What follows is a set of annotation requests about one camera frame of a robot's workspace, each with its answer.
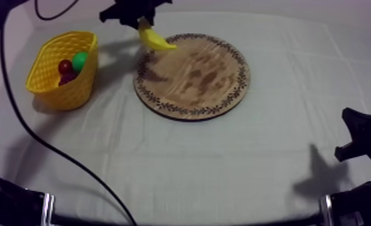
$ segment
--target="black wire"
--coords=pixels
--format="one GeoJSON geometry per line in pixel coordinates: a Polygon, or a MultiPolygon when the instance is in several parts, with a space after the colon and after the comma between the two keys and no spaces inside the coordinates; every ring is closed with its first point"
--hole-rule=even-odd
{"type": "Polygon", "coordinates": [[[37,14],[37,17],[41,20],[54,20],[60,16],[62,16],[63,14],[65,14],[67,11],[69,11],[73,6],[75,6],[77,4],[79,0],[74,0],[66,9],[64,9],[62,12],[52,16],[52,17],[44,17],[42,16],[40,13],[39,13],[39,7],[38,7],[38,0],[35,0],[34,1],[34,5],[35,5],[35,13],[37,14]]]}
{"type": "Polygon", "coordinates": [[[7,67],[5,63],[5,52],[4,52],[4,27],[0,29],[0,62],[1,62],[1,71],[3,74],[3,81],[4,81],[4,86],[5,90],[7,91],[7,96],[10,100],[11,106],[13,107],[13,111],[16,114],[18,120],[20,121],[22,127],[30,134],[36,141],[38,141],[40,144],[43,146],[49,148],[51,151],[55,152],[56,154],[62,156],[63,158],[71,161],[73,164],[77,165],[80,167],[82,170],[84,170],[86,173],[88,173],[92,178],[94,178],[98,183],[100,183],[111,195],[114,197],[114,199],[119,203],[119,205],[122,206],[122,209],[125,211],[127,214],[127,217],[130,220],[130,223],[132,223],[133,226],[137,226],[137,223],[135,219],[133,218],[132,214],[128,210],[128,208],[125,206],[125,204],[122,202],[122,200],[118,197],[118,195],[115,194],[115,192],[103,181],[101,180],[95,173],[93,173],[91,170],[89,170],[86,166],[81,164],[79,161],[76,159],[70,157],[68,154],[64,153],[63,151],[55,148],[54,146],[50,145],[46,141],[44,141],[42,138],[40,138],[37,134],[35,134],[34,131],[29,128],[27,123],[25,122],[24,118],[22,117],[20,110],[17,106],[17,103],[14,99],[13,91],[11,90],[11,85],[10,81],[8,80],[8,74],[7,74],[7,67]]]}

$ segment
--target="yellow banana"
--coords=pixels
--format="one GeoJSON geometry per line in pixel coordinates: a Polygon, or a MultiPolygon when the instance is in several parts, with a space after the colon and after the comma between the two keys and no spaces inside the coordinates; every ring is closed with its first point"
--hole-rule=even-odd
{"type": "Polygon", "coordinates": [[[138,32],[143,43],[151,49],[164,50],[177,48],[175,44],[168,44],[164,38],[158,35],[145,19],[140,20],[138,32]]]}

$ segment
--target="white tablecloth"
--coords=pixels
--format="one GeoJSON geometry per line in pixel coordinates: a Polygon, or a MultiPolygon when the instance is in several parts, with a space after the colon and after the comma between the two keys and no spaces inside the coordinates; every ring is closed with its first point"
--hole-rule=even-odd
{"type": "MultiPolygon", "coordinates": [[[[138,222],[226,224],[310,214],[319,197],[371,180],[367,157],[334,157],[335,146],[350,141],[342,110],[371,114],[371,32],[240,13],[161,13],[155,30],[214,35],[238,48],[251,69],[240,105],[199,123],[150,112],[132,86],[142,54],[137,33],[117,21],[38,29],[9,70],[32,128],[103,178],[138,222]],[[90,101],[57,114],[33,101],[25,79],[40,46],[69,30],[98,35],[100,67],[90,101]]],[[[0,173],[56,195],[57,212],[124,221],[92,178],[24,132],[4,90],[0,173]]]]}

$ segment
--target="wooden cutting board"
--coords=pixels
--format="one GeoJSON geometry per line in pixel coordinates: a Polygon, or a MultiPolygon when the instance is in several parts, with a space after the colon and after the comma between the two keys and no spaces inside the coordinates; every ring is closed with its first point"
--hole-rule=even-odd
{"type": "Polygon", "coordinates": [[[241,101],[250,69],[236,48],[205,34],[179,34],[167,42],[178,48],[148,51],[133,82],[147,107],[192,121],[222,115],[241,101]]]}

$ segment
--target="plastic basket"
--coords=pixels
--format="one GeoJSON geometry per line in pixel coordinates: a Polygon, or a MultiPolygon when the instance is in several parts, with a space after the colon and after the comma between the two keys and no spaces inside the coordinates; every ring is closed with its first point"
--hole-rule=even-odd
{"type": "Polygon", "coordinates": [[[98,47],[95,34],[71,31],[46,42],[26,80],[26,88],[42,102],[57,110],[72,110],[82,106],[91,95],[94,77],[98,68],[98,47]],[[86,51],[87,60],[77,78],[58,86],[61,75],[59,62],[86,51]]]}

